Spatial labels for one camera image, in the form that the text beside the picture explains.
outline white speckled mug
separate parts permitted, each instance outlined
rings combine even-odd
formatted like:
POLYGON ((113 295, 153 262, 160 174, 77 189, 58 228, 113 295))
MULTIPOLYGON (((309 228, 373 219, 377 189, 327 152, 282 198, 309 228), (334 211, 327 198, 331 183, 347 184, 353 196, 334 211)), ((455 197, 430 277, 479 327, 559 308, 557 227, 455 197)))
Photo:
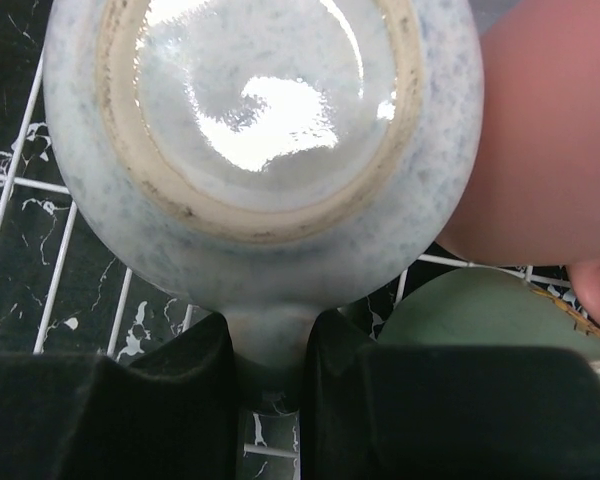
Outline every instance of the white speckled mug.
POLYGON ((398 275, 482 123, 465 0, 56 0, 67 186, 135 273, 227 319, 247 407, 297 408, 317 315, 398 275))

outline mug handle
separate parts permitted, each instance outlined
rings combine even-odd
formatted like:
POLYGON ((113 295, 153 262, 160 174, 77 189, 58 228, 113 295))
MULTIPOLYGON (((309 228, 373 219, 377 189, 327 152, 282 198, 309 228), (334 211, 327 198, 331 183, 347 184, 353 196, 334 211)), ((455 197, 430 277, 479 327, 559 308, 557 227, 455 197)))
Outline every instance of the mug handle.
POLYGON ((578 301, 600 325, 600 262, 567 265, 567 273, 578 301))

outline green mug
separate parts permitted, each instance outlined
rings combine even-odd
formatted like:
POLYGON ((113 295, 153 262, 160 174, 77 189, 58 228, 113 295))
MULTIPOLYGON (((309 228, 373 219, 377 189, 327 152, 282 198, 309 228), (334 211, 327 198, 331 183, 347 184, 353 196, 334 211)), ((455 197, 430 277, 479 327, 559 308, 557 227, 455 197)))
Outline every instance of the green mug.
POLYGON ((600 377, 600 329, 545 290, 491 268, 426 283, 398 304, 378 342, 568 348, 600 377))

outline black marble countertop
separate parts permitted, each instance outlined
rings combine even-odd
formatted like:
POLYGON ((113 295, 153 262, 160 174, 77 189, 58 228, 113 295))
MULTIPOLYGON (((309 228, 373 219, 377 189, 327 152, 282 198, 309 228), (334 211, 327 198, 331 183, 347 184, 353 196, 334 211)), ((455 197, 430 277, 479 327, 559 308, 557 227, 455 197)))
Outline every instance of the black marble countertop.
MULTIPOLYGON (((516 1, 473 1, 481 30, 516 1)), ((38 341, 38 350, 44 352, 108 352, 128 363, 180 333, 187 305, 130 276, 126 302, 119 309, 121 293, 126 292, 126 267, 95 237, 79 212, 73 228, 66 228, 67 221, 74 220, 72 200, 55 163, 42 91, 31 96, 40 79, 51 4, 52 0, 0 0, 0 205, 9 175, 15 173, 6 209, 0 213, 0 352, 33 352, 38 341), (25 115, 28 106, 30 118, 25 115), (66 250, 61 248, 65 233, 70 233, 66 250), (121 322, 115 335, 117 312, 121 322)), ((458 268, 457 259, 436 245, 427 255, 409 269, 404 294, 458 268)), ((573 305, 562 269, 536 268, 533 274, 573 305)), ((370 335, 380 331, 391 313, 398 285, 396 279, 349 308, 370 335)), ((207 314, 195 306, 189 313, 192 322, 207 314)), ((247 429, 242 478, 299 478, 294 417, 254 415, 247 429)))

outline pink mug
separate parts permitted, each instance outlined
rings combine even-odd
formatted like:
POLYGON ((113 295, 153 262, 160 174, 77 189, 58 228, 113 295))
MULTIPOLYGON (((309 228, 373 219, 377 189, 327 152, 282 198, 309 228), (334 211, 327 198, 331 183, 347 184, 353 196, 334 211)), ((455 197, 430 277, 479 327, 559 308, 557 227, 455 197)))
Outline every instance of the pink mug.
POLYGON ((486 265, 567 265, 600 324, 600 0, 522 0, 481 44, 480 148, 438 243, 486 265))

